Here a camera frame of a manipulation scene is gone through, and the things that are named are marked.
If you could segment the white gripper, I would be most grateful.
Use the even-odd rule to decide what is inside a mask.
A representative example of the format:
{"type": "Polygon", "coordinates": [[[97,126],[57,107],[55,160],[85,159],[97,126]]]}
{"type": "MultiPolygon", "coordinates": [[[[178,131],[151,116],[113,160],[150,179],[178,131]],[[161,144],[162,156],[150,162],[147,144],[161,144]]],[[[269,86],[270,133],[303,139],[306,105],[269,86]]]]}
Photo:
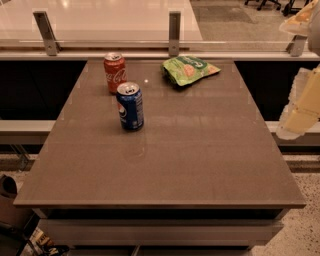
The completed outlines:
{"type": "MultiPolygon", "coordinates": [[[[308,3],[296,15],[285,20],[279,30],[308,35],[308,49],[320,56],[320,1],[308,3]]],[[[320,118],[320,67],[312,70],[300,68],[288,99],[280,115],[276,135],[280,139],[294,140],[303,136],[320,118]]]]}

